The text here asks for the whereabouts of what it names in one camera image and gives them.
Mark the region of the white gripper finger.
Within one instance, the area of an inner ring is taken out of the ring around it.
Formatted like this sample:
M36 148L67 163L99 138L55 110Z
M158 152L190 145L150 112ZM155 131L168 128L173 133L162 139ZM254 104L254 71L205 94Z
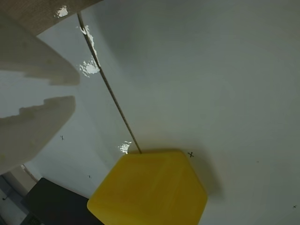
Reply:
M47 79L50 85L79 85L80 74L63 58L14 19L0 14L0 68Z
M0 119L0 173L31 161L75 111L74 96L53 97Z

